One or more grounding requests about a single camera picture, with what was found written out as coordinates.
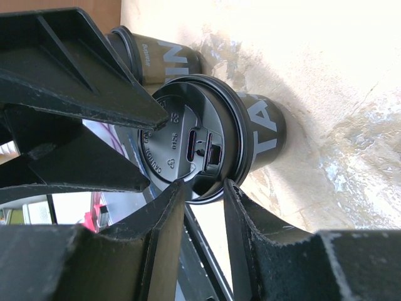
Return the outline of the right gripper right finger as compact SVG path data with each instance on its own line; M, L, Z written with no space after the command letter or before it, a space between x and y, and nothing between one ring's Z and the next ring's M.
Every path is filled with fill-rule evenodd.
M224 182L235 300L399 300L400 231L303 231Z

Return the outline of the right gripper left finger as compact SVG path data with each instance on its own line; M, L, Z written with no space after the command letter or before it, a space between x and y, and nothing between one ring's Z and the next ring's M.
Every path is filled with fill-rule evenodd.
M173 300L184 183L99 233L81 225L1 228L2 300Z

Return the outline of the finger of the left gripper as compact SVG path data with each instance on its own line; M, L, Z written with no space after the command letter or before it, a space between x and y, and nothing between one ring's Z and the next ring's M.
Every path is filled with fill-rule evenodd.
M24 106L1 110L1 142L19 155L1 164L1 203L54 193L142 192L150 181L80 119Z
M169 118L80 8L1 15L1 102L143 130Z

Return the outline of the dark coffee cup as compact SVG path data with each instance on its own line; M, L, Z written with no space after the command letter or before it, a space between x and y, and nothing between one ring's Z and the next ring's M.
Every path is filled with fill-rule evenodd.
M280 108L263 95L239 92L250 119L253 158L250 171L275 161L286 143L286 121Z
M130 33L131 71L147 88L160 87L175 78L202 73L202 63L188 46Z

